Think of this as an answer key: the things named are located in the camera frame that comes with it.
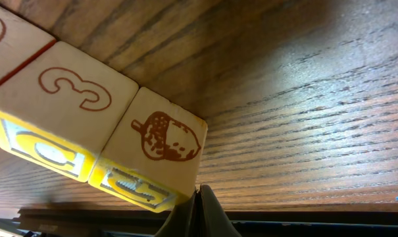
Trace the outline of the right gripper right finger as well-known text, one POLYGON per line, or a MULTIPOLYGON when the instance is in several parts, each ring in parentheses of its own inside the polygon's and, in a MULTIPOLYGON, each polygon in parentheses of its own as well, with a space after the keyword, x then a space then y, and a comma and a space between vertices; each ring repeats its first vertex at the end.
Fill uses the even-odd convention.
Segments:
POLYGON ((234 228, 209 185, 201 185, 200 196, 202 205, 201 236, 241 237, 241 234, 234 228))

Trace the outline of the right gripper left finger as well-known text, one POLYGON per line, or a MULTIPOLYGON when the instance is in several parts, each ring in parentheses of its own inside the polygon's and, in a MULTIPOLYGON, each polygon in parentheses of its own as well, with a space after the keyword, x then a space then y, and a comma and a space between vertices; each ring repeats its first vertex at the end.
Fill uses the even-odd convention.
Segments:
POLYGON ((176 205, 155 237, 198 236, 198 194, 198 191, 195 191, 188 201, 176 205))

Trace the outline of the acorn picture wooden block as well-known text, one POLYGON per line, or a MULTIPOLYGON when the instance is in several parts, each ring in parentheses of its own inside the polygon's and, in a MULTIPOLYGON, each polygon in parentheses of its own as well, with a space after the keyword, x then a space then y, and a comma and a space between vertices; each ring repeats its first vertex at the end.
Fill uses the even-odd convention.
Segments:
POLYGON ((155 213, 171 209, 195 191, 207 130, 203 119, 142 87, 88 183, 155 213))

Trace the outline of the plain cream wooden block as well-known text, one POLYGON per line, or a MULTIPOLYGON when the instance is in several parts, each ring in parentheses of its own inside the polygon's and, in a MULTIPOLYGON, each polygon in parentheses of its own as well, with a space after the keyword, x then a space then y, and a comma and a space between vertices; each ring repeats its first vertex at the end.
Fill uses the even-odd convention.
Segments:
POLYGON ((60 41, 0 86, 0 148, 86 182, 138 89, 60 41))

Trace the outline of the red edged picture block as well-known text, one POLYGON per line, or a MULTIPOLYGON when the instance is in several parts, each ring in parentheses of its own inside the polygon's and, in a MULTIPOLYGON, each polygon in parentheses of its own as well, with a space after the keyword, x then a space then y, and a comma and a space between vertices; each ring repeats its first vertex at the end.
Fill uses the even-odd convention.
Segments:
POLYGON ((56 39, 0 7, 0 148, 8 149, 1 119, 36 123, 38 107, 48 99, 37 82, 39 63, 32 64, 56 39))

